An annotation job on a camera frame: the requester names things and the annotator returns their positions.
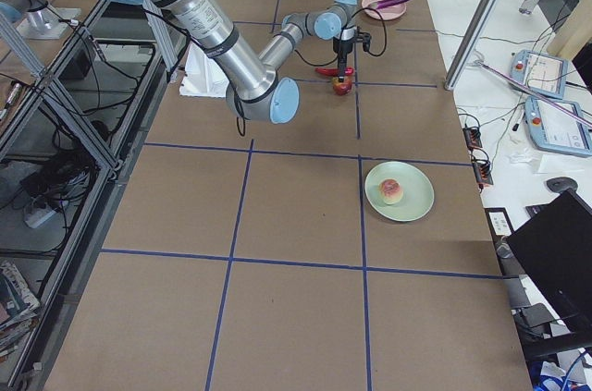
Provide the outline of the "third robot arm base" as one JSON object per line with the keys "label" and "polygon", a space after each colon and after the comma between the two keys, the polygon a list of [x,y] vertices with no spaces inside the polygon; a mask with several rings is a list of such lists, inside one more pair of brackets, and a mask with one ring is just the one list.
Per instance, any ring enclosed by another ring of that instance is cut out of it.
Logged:
{"label": "third robot arm base", "polygon": [[49,0],[1,0],[1,14],[26,39],[60,39],[80,13],[80,8],[54,7]]}

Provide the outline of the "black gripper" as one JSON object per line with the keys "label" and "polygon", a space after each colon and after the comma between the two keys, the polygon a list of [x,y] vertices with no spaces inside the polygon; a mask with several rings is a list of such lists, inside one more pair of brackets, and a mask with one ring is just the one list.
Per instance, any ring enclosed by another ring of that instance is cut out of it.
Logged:
{"label": "black gripper", "polygon": [[343,82],[346,77],[347,56],[353,50],[355,39],[340,39],[335,37],[333,39],[333,51],[338,58],[338,81]]}

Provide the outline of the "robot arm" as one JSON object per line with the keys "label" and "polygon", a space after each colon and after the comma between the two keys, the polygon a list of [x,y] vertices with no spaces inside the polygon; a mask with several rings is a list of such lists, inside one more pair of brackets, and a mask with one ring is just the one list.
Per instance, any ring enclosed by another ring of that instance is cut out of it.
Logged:
{"label": "robot arm", "polygon": [[[145,0],[109,0],[141,5]],[[228,78],[227,104],[239,118],[284,124],[293,119],[300,102],[297,83],[278,70],[299,42],[316,36],[332,40],[350,27],[358,0],[334,0],[322,11],[296,13],[261,54],[241,36],[216,0],[149,0],[168,10],[214,60]]]}

